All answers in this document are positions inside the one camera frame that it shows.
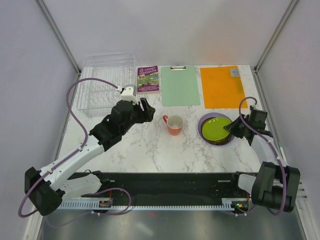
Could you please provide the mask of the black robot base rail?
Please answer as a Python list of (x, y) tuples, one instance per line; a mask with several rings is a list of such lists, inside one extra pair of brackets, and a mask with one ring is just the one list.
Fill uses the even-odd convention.
[(234, 173), (116, 173), (103, 172), (99, 198), (112, 197), (121, 203), (213, 203), (222, 198), (245, 198)]

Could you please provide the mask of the yellow patterned plate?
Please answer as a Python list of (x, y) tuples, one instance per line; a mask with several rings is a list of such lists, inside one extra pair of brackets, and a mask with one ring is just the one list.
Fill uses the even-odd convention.
[(223, 146), (228, 144), (232, 139), (233, 139), (232, 136), (227, 136), (220, 140), (208, 140), (205, 138), (204, 141), (213, 146)]

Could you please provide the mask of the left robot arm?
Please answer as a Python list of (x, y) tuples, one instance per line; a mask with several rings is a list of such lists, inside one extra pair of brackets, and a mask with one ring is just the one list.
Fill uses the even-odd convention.
[(155, 112), (144, 97), (137, 104), (118, 101), (110, 114), (92, 130), (85, 132), (84, 140), (74, 151), (39, 170), (31, 167), (25, 172), (23, 200), (30, 200), (37, 212), (47, 216), (67, 200), (82, 195), (106, 196), (110, 185), (100, 171), (85, 177), (69, 178), (86, 163), (120, 142), (134, 124), (151, 122)]

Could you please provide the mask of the lavender plate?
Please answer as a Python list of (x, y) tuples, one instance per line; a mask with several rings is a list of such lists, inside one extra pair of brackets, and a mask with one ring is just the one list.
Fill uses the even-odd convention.
[(197, 130), (198, 130), (198, 133), (199, 133), (200, 137), (202, 138), (202, 140), (205, 141), (205, 138), (204, 138), (204, 136), (203, 136), (202, 133), (201, 133), (202, 125), (203, 125), (204, 121), (206, 121), (206, 120), (208, 120), (208, 119), (211, 119), (211, 118), (215, 118), (215, 117), (226, 117), (226, 118), (230, 119), (228, 116), (226, 116), (226, 115), (224, 115), (224, 114), (222, 114), (222, 113), (218, 113), (218, 112), (207, 113), (207, 114), (205, 114), (204, 116), (202, 116), (201, 119), (200, 119), (199, 122), (198, 122), (198, 125), (197, 125)]

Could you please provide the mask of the lime green plate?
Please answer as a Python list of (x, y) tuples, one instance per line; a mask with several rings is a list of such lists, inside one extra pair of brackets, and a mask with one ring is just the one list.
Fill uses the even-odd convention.
[(227, 117), (213, 117), (204, 121), (201, 127), (201, 133), (206, 140), (216, 142), (224, 140), (230, 135), (225, 126), (231, 124), (232, 121)]

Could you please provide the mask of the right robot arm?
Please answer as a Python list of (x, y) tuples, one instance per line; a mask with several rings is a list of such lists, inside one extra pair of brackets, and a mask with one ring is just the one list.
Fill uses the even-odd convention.
[(250, 193), (254, 205), (276, 210), (275, 215), (290, 213), (295, 207), (301, 173), (288, 166), (278, 153), (272, 133), (266, 130), (266, 118), (266, 113), (242, 114), (223, 127), (232, 136), (245, 138), (261, 162), (255, 176), (239, 173), (238, 179), (229, 184), (229, 191), (235, 197)]

